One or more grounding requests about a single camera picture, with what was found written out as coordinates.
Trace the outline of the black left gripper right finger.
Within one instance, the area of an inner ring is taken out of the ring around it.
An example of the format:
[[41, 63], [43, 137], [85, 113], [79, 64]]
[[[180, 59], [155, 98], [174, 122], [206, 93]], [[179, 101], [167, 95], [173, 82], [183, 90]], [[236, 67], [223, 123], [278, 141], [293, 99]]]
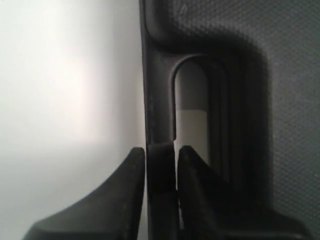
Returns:
[[310, 240], [299, 221], [250, 199], [219, 177], [191, 146], [179, 150], [177, 185], [190, 240]]

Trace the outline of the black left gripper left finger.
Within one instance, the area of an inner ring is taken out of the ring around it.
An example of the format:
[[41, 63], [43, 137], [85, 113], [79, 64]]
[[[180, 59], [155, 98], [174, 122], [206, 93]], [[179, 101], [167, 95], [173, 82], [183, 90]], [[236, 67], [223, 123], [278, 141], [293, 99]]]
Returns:
[[25, 240], [136, 240], [145, 186], [145, 151], [134, 147], [89, 195], [34, 223]]

